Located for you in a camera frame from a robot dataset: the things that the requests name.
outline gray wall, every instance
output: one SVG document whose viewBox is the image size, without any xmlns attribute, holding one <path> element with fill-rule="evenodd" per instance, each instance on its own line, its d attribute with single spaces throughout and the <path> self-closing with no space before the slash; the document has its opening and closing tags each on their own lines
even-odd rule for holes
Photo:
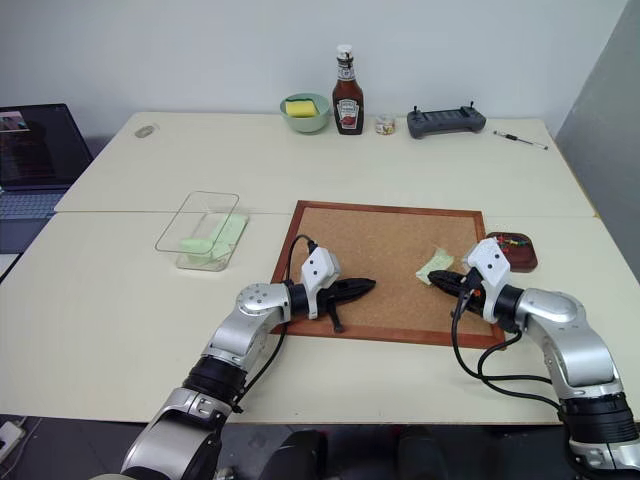
<svg viewBox="0 0 640 480">
<path fill-rule="evenodd" d="M 85 137 L 136 111 L 277 112 L 330 94 L 353 43 L 367 112 L 475 100 L 556 133 L 626 0 L 0 0 L 0 105 L 68 103 Z"/>
<path fill-rule="evenodd" d="M 627 4 L 556 141 L 640 279 L 640 0 Z"/>
</svg>

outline cork board wooden frame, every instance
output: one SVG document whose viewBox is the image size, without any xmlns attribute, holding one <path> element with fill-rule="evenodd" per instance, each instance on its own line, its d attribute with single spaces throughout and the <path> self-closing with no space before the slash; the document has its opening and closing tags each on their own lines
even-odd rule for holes
<svg viewBox="0 0 640 480">
<path fill-rule="evenodd" d="M 289 247 L 300 233 L 336 254 L 341 278 L 366 277 L 377 284 L 357 301 L 338 306 L 344 333 L 335 334 L 329 317 L 322 316 L 299 317 L 289 325 L 289 334 L 451 345 L 455 298 L 420 282 L 415 272 L 437 247 L 456 257 L 452 270 L 462 271 L 462 256 L 485 237 L 481 212 L 300 200 L 272 282 L 284 279 Z M 292 256 L 295 282 L 306 257 L 306 242 L 300 241 Z M 487 348 L 504 341 L 504 333 L 466 312 L 458 339 L 463 347 Z"/>
</svg>

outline laptop keyboard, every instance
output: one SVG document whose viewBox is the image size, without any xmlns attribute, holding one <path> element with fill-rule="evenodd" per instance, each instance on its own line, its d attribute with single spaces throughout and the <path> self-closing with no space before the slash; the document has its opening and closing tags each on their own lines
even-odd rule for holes
<svg viewBox="0 0 640 480">
<path fill-rule="evenodd" d="M 49 218 L 65 192 L 0 195 L 0 220 Z"/>
</svg>

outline ketchup bottle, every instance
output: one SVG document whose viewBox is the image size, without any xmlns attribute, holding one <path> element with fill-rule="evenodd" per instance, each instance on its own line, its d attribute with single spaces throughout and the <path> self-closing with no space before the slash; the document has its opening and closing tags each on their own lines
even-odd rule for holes
<svg viewBox="0 0 640 480">
<path fill-rule="evenodd" d="M 333 89 L 333 113 L 342 135 L 360 135 L 364 126 L 364 97 L 353 72 L 351 50 L 351 45 L 338 45 L 338 83 Z"/>
</svg>

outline plastic container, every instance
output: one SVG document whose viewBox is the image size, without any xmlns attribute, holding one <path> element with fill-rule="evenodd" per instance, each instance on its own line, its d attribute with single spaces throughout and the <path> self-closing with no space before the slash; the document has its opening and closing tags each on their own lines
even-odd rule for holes
<svg viewBox="0 0 640 480">
<path fill-rule="evenodd" d="M 159 252 L 176 256 L 176 266 L 224 270 L 249 221 L 233 193 L 191 192 L 156 242 Z"/>
<path fill-rule="evenodd" d="M 378 115 L 376 117 L 376 133 L 391 135 L 396 131 L 396 119 L 393 115 Z"/>
</svg>

